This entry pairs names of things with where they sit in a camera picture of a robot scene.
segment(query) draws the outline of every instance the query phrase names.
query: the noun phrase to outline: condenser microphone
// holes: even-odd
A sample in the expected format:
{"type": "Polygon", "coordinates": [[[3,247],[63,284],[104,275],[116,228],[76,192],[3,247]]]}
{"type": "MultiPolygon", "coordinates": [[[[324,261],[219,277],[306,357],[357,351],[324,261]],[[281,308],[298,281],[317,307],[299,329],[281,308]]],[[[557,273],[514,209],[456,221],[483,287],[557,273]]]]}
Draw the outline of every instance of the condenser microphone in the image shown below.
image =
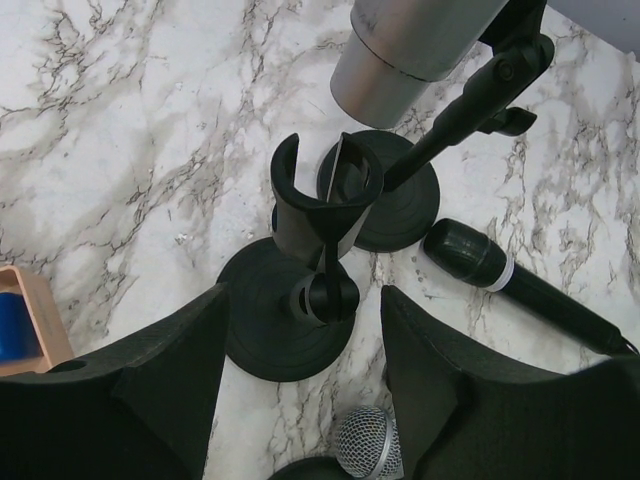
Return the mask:
{"type": "Polygon", "coordinates": [[[638,355],[620,329],[518,265],[487,235],[451,219],[438,221],[424,252],[453,277],[489,292],[501,292],[604,355],[638,355]]]}
{"type": "Polygon", "coordinates": [[[404,476],[396,423],[382,408],[361,406],[349,412],[336,430],[334,448],[338,463],[353,478],[404,476]]]}
{"type": "Polygon", "coordinates": [[[331,78],[338,105],[392,128],[431,82],[446,78],[508,0],[356,0],[353,32],[331,78]]]}

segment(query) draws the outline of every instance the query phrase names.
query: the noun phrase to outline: wooden box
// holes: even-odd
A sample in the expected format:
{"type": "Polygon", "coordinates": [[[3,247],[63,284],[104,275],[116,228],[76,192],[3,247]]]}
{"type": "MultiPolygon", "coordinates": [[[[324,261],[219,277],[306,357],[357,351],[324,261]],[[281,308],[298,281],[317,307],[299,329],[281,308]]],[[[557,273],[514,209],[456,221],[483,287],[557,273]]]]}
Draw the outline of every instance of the wooden box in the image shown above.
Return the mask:
{"type": "Polygon", "coordinates": [[[29,371],[44,373],[73,358],[67,332],[45,278],[12,265],[0,267],[0,293],[3,292],[24,297],[41,356],[0,363],[0,376],[29,371]]]}

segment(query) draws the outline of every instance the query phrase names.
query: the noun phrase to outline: black microphone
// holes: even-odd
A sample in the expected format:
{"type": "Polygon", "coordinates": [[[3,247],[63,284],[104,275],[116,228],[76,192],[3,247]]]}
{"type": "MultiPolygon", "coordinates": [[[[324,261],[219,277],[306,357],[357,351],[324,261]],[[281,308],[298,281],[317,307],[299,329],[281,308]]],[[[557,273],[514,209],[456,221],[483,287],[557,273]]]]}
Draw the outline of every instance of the black microphone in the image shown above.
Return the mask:
{"type": "Polygon", "coordinates": [[[604,355],[638,355],[620,329],[514,262],[487,235],[451,219],[438,221],[422,245],[453,277],[511,300],[604,355]]]}

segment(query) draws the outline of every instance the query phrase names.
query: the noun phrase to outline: blue object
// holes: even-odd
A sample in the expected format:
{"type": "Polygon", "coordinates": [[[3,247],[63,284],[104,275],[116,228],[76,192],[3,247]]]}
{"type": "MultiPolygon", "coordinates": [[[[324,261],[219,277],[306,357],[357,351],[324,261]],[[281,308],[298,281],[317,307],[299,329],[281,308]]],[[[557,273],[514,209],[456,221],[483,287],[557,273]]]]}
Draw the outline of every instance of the blue object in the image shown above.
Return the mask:
{"type": "Polygon", "coordinates": [[[0,362],[40,354],[38,337],[22,295],[0,293],[0,362]]]}

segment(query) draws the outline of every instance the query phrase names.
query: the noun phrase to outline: microphone handle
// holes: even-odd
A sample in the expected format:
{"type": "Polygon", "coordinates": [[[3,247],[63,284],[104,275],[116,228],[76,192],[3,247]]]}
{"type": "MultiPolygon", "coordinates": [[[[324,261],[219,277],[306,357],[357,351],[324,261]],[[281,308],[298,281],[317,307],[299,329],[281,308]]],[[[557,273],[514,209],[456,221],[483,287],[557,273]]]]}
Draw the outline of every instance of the microphone handle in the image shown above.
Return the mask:
{"type": "Polygon", "coordinates": [[[517,263],[500,291],[597,353],[634,353],[618,327],[517,263]]]}

